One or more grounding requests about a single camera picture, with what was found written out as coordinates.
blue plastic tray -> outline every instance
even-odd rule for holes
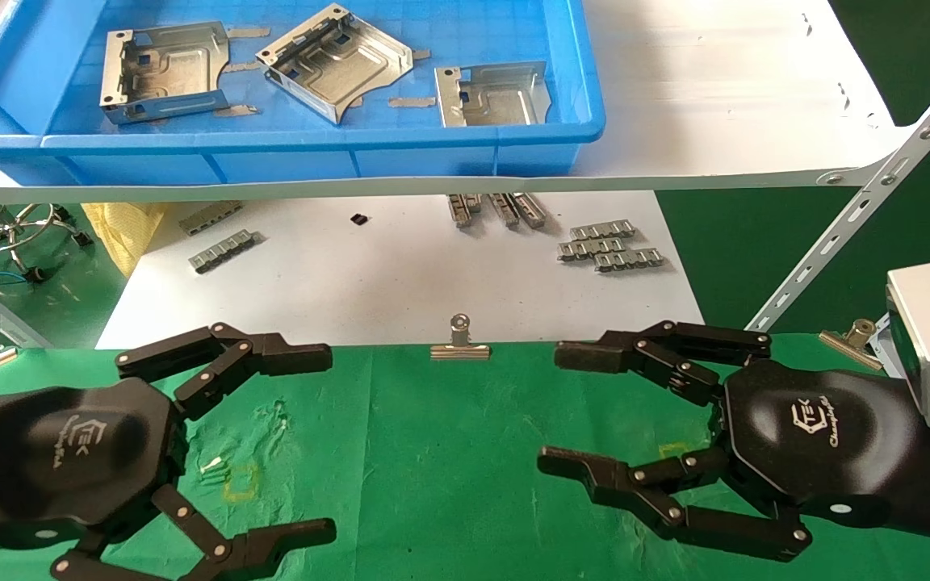
[[[326,0],[16,0],[0,30],[0,169],[24,185],[187,185],[377,176],[552,176],[605,128],[580,0],[344,0],[359,18],[432,58],[365,95],[340,126],[296,102],[260,69],[221,74],[231,104],[211,113],[115,126],[99,110],[106,35],[220,19],[270,27],[232,38],[230,62],[326,7]],[[443,128],[438,107],[390,97],[436,94],[433,69],[543,60],[552,107],[543,125]]]

metal bracket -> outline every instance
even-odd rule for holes
[[[473,345],[468,336],[469,319],[465,313],[458,313],[450,318],[450,345],[433,345],[429,347],[429,359],[436,361],[488,360],[490,345]]]
[[[845,209],[813,244],[809,253],[798,261],[774,294],[746,324],[747,330],[768,331],[785,313],[791,303],[805,290],[831,258],[845,246],[863,224],[889,198],[894,189],[907,179],[914,168],[930,152],[930,107],[920,117],[914,131],[883,163],[874,177],[850,199]]]
[[[99,106],[122,125],[228,107],[218,77],[228,64],[221,22],[107,33]]]
[[[444,127],[535,125],[551,109],[543,61],[436,69]]]
[[[264,47],[265,77],[338,125],[351,103],[413,69],[411,48],[339,4]]]

yellow cloth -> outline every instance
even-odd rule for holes
[[[132,276],[160,224],[166,203],[82,203],[95,234],[114,264]]]

white shelf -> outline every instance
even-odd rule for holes
[[[905,136],[827,0],[584,0],[584,11],[609,124],[569,178],[0,188],[0,201],[814,185],[879,161]]]

white table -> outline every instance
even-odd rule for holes
[[[222,320],[248,333],[330,345],[440,343],[450,317],[472,319],[473,341],[591,339],[658,320],[701,323],[684,267],[651,191],[543,194],[543,232],[503,227],[487,203],[459,231],[446,196],[285,199],[248,203],[191,238],[176,206],[119,299],[99,349],[129,349]],[[358,227],[355,213],[371,217]],[[568,229],[628,218],[631,248],[657,247],[658,269],[597,274],[561,264]],[[246,228],[268,240],[197,275],[188,258]]]

